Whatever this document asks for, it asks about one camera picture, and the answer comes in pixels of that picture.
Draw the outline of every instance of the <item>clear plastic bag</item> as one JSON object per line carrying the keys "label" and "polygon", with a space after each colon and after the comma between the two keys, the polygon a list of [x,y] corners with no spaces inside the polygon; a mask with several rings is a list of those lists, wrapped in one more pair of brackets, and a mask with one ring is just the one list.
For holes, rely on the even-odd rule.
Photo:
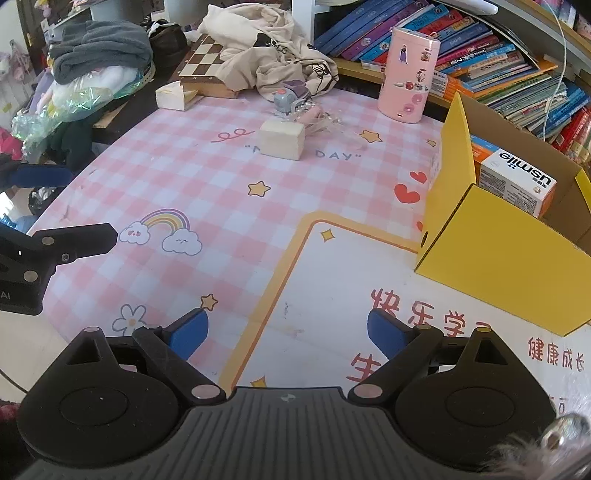
{"label": "clear plastic bag", "polygon": [[113,66],[90,72],[68,85],[54,82],[36,112],[20,112],[12,119],[12,135],[22,141],[22,152],[28,158],[62,122],[81,120],[111,100],[132,94],[142,77],[138,69]]}

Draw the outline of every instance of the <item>gray towel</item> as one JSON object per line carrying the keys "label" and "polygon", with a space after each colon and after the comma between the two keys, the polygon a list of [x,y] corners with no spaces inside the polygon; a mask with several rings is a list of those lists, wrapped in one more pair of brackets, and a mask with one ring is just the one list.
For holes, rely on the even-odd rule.
{"label": "gray towel", "polygon": [[94,69],[143,69],[152,61],[146,31],[126,21],[83,22],[64,27],[63,39],[50,49],[53,76],[65,85]]}

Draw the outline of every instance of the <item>yellow cardboard box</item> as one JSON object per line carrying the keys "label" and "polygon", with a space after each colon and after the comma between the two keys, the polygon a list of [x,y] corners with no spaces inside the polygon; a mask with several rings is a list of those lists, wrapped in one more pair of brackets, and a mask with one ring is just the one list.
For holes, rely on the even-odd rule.
{"label": "yellow cardboard box", "polygon": [[[476,185],[470,134],[557,180],[541,219]],[[558,335],[591,319],[591,183],[578,165],[456,93],[431,173],[417,273]]]}

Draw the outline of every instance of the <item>white cable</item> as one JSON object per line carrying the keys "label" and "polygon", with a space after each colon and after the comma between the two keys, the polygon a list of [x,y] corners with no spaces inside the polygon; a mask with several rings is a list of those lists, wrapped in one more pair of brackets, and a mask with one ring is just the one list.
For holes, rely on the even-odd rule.
{"label": "white cable", "polygon": [[554,13],[554,10],[552,9],[552,6],[546,0],[542,0],[542,1],[548,6],[548,10],[550,10],[552,15],[556,19],[556,23],[558,23],[558,28],[560,29],[560,35],[562,35],[562,45],[564,47],[564,61],[562,64],[562,73],[560,74],[560,78],[558,80],[558,83],[556,84],[556,90],[552,94],[552,98],[550,98],[550,101],[549,101],[548,105],[546,106],[546,116],[544,118],[544,128],[542,130],[542,135],[543,135],[542,140],[546,141],[546,124],[548,123],[548,117],[550,116],[550,107],[552,107],[552,103],[554,102],[554,97],[556,97],[558,90],[560,90],[560,84],[562,83],[562,80],[564,79],[564,74],[566,72],[566,37],[564,36],[564,32],[562,30],[562,25],[560,25],[560,20],[558,20],[558,17],[556,16],[556,14]]}

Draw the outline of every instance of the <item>wooden block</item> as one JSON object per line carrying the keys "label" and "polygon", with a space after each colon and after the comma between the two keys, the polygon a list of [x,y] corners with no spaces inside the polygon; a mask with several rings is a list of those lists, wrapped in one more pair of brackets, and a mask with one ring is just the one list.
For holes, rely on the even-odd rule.
{"label": "wooden block", "polygon": [[159,108],[185,111],[202,98],[197,95],[197,90],[181,85],[180,81],[169,83],[156,90],[156,104]]}
{"label": "wooden block", "polygon": [[306,136],[303,124],[267,120],[259,130],[259,148],[263,155],[299,160]]}

